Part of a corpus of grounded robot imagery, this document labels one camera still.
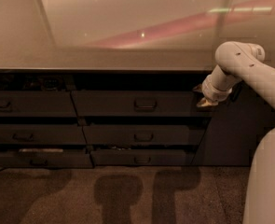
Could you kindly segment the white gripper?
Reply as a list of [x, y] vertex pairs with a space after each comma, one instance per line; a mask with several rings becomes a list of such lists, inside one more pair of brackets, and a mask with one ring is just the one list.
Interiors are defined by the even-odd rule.
[[208, 75], [202, 84], [195, 86], [193, 92], [203, 93], [204, 97], [197, 102], [198, 108], [217, 106], [232, 93], [232, 89], [220, 91], [212, 84], [212, 76]]

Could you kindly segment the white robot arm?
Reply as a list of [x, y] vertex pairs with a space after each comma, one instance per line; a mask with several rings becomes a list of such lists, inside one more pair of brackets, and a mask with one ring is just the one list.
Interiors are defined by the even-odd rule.
[[[265, 51], [253, 43], [227, 41], [214, 54], [216, 66], [193, 91], [202, 94], [198, 108], [223, 103], [240, 82], [255, 94], [245, 110], [261, 119], [275, 116], [275, 68], [264, 63]], [[275, 224], [275, 127], [261, 138], [252, 158], [242, 224]]]

